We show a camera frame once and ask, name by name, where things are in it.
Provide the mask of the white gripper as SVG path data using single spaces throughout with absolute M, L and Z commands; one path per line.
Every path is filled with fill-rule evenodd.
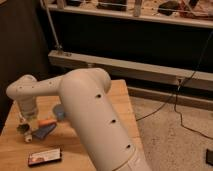
M 18 115 L 20 124 L 26 124 L 26 120 L 30 121 L 37 117 L 38 107 L 35 98 L 19 100 L 18 107 L 21 112 L 21 114 Z

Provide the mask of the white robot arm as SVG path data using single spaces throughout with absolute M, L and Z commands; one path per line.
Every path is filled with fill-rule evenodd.
M 7 87 L 6 94 L 29 122 L 37 118 L 38 96 L 57 95 L 97 171 L 151 171 L 107 97 L 110 87 L 105 70 L 88 68 L 43 81 L 24 75 Z

